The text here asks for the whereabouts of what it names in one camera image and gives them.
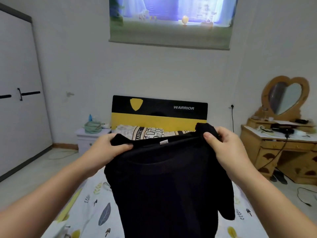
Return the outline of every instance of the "clothing tag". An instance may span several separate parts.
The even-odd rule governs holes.
[[[162,144],[168,144],[168,140],[161,141],[160,145],[162,145]]]

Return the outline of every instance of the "white wardrobe door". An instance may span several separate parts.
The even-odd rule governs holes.
[[[0,11],[0,176],[52,145],[30,23]],[[21,93],[40,92],[23,96]]]

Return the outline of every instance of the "left hand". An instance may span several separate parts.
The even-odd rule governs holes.
[[[87,178],[96,174],[98,170],[113,160],[115,156],[133,148],[132,144],[112,146],[110,141],[115,136],[116,134],[108,134],[99,137],[92,147],[76,161]]]

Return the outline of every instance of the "black and yellow headboard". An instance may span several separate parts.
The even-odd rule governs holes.
[[[112,129],[118,125],[163,128],[166,132],[195,130],[207,122],[208,103],[113,96]]]

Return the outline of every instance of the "right hand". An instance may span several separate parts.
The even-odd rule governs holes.
[[[220,134],[222,142],[209,132],[204,133],[204,138],[216,152],[217,160],[226,170],[229,178],[233,182],[240,184],[250,177],[251,173],[258,173],[249,160],[240,138],[223,127],[217,127],[216,131]]]

